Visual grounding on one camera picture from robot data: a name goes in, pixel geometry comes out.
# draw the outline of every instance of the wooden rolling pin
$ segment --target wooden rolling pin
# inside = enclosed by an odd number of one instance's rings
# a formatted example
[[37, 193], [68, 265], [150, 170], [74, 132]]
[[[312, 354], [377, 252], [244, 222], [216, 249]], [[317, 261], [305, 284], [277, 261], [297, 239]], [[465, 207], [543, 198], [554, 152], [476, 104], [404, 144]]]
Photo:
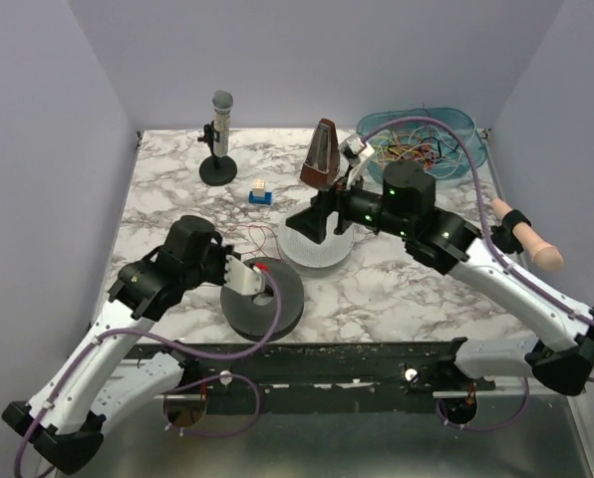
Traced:
[[[502, 221], [505, 214], [512, 210], [506, 202], [498, 198], [492, 199], [492, 209], [499, 221]], [[547, 272], [554, 272], [563, 267], [563, 256], [560, 255], [558, 248], [545, 242], [528, 224], [524, 222], [516, 224], [512, 233], [538, 267]]]

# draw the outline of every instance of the blue toy base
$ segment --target blue toy base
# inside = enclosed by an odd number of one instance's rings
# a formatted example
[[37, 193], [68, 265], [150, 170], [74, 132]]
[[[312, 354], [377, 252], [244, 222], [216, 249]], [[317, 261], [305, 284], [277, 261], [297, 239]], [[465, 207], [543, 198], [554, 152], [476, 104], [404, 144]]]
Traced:
[[265, 204], [270, 206], [270, 203], [273, 202], [273, 193], [267, 192], [266, 195], [262, 197], [253, 196], [253, 191], [248, 193], [248, 202], [251, 204]]

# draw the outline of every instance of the black round base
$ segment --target black round base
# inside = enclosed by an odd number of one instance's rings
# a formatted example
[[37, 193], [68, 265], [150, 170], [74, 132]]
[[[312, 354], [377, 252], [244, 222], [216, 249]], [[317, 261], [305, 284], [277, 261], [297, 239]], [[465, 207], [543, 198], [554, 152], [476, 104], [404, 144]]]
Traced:
[[215, 158], [208, 157], [199, 166], [199, 177], [209, 186], [223, 186], [237, 175], [237, 164], [230, 156], [217, 159], [219, 167], [215, 167]]
[[[281, 294], [281, 315], [275, 333], [270, 342], [277, 341], [290, 334], [304, 312], [304, 286], [297, 273], [286, 263], [268, 257], [256, 257], [244, 261], [244, 264], [262, 263], [268, 267]], [[234, 291], [222, 288], [221, 310], [226, 320], [240, 336], [252, 342], [259, 342], [268, 332], [275, 317], [277, 301], [270, 293], [258, 296], [240, 296]]]

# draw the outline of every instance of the gray disc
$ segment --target gray disc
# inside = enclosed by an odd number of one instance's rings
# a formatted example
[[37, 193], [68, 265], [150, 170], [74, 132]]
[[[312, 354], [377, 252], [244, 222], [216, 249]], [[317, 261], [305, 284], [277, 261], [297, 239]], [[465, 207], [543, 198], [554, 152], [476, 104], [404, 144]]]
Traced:
[[[271, 341], [288, 335], [297, 326], [304, 312], [304, 285], [299, 275], [285, 262], [268, 257], [255, 257], [244, 264], [264, 264], [273, 277], [281, 295], [281, 315]], [[270, 285], [257, 296], [240, 296], [223, 287], [220, 296], [221, 310], [230, 326], [242, 337], [259, 342], [270, 328], [275, 317], [277, 300]]]

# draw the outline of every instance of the gray wall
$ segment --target gray wall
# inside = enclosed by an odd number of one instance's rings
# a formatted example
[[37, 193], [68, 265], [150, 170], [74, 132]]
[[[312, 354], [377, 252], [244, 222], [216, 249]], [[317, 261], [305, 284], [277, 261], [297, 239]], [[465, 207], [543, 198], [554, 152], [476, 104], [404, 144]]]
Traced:
[[[0, 1], [0, 413], [84, 333], [135, 147], [66, 2]], [[0, 420], [0, 477], [18, 441]]]
[[562, 0], [70, 0], [129, 117], [353, 126], [427, 106], [496, 119]]
[[[508, 202], [565, 257], [547, 280], [594, 304], [594, 1], [565, 2], [494, 125], [492, 151]], [[594, 433], [594, 386], [582, 401]]]

